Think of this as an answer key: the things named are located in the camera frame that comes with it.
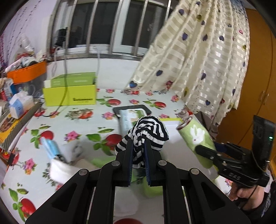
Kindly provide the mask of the person's right hand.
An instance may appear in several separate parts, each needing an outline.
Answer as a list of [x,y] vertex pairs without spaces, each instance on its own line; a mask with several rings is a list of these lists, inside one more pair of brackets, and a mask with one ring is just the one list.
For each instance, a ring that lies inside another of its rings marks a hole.
[[231,191],[229,199],[231,201],[236,201],[240,198],[245,198],[247,203],[243,206],[243,210],[255,209],[261,205],[264,199],[265,188],[261,186],[255,186],[252,188],[240,188],[239,185],[233,183],[231,186]]

